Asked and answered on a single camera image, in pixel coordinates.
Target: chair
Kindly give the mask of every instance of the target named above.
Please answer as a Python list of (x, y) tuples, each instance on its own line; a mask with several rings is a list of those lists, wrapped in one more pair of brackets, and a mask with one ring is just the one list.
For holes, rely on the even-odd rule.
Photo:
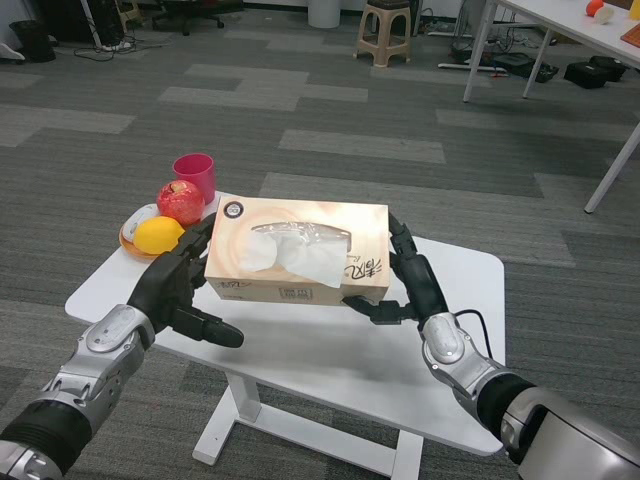
[(192, 18), (208, 18), (215, 20), (218, 28), (224, 28), (224, 23), (213, 13), (218, 6), (217, 0), (156, 0), (164, 11), (151, 19), (154, 30), (158, 30), (158, 20), (182, 18), (182, 35), (190, 35), (189, 20)]
[[(356, 52), (353, 57), (358, 58), (360, 51), (369, 52), (373, 55), (374, 66), (386, 67), (389, 64), (389, 57), (404, 55), (408, 63), (411, 60), (411, 10), (409, 5), (409, 0), (368, 0), (362, 13)], [(376, 40), (376, 35), (367, 35), (365, 32), (370, 15), (377, 17), (380, 23), (376, 43), (373, 43)], [(403, 40), (391, 35), (393, 22), (400, 17), (405, 19)]]
[(131, 8), (126, 10), (122, 6), (122, 0), (116, 0), (116, 8), (118, 9), (118, 14), (120, 15), (120, 22), (122, 23), (122, 29), (124, 33), (127, 33), (127, 22), (129, 21), (137, 21), (142, 23), (144, 18), (142, 18), (142, 13), (138, 8), (138, 2), (136, 0), (131, 0)]

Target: pink cup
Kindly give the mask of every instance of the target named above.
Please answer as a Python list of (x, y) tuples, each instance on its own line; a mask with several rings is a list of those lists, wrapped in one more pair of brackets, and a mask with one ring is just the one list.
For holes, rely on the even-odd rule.
[(193, 183), (204, 196), (207, 205), (216, 196), (216, 172), (213, 158), (204, 153), (190, 153), (173, 164), (173, 172), (180, 180)]

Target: gray carpet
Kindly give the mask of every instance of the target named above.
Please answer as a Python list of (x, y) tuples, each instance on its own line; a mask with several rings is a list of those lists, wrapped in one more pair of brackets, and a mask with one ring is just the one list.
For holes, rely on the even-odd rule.
[[(357, 19), (248, 11), (191, 37), (138, 32), (162, 49), (108, 63), (66, 46), (47, 64), (0, 65), (0, 428), (64, 362), (83, 327), (67, 297), (118, 246), (122, 222), (212, 153), (219, 188), (241, 195), (383, 202), (417, 235), (506, 264), (507, 358), (640, 443), (640, 174), (637, 156), (598, 211), (582, 207), (640, 114), (640, 76), (582, 90), (561, 67), (525, 80), (442, 71), (447, 41), (413, 41), (410, 64), (351, 57)], [(151, 352), (69, 478), (364, 479), (377, 475), (236, 426), (218, 464), (191, 452), (222, 374)], [(393, 446), (397, 431), (263, 389), (280, 408)], [(502, 454), (425, 442), (421, 478), (515, 479)]]

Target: yellow lemon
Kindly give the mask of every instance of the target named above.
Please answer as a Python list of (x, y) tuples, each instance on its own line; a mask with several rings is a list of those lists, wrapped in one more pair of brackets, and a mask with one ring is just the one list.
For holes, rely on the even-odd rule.
[(173, 218), (155, 217), (140, 224), (133, 244), (144, 253), (160, 255), (173, 250), (183, 233), (184, 229)]

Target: box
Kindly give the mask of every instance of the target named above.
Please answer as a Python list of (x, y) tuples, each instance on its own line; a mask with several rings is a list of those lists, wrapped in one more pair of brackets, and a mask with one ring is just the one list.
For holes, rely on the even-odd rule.
[[(264, 244), (260, 243), (261, 239), (265, 240)], [(329, 255), (323, 250), (325, 247), (337, 256), (324, 261), (323, 255)], [(320, 275), (318, 272), (324, 269), (331, 271), (335, 286), (270, 263), (272, 248), (277, 250), (278, 261), (296, 272), (300, 270), (293, 265), (295, 255), (289, 258), (288, 253), (297, 248), (319, 248), (314, 250), (320, 252), (318, 257), (315, 253), (308, 257), (304, 257), (306, 253), (300, 254), (313, 259), (301, 262), (300, 268), (311, 276)], [(265, 258), (268, 261), (262, 265), (263, 269), (256, 270)], [(205, 277), (221, 299), (341, 305), (344, 297), (355, 295), (372, 302), (382, 300), (389, 288), (389, 270), (386, 205), (223, 197)]]
[(609, 72), (589, 62), (578, 62), (567, 65), (564, 78), (582, 88), (600, 88), (607, 83)]
[(603, 57), (600, 55), (594, 55), (593, 57), (591, 57), (589, 63), (591, 65), (597, 65), (600, 68), (608, 70), (609, 78), (607, 80), (609, 82), (619, 82), (624, 72), (626, 72), (628, 69), (628, 67), (620, 60), (612, 57)]

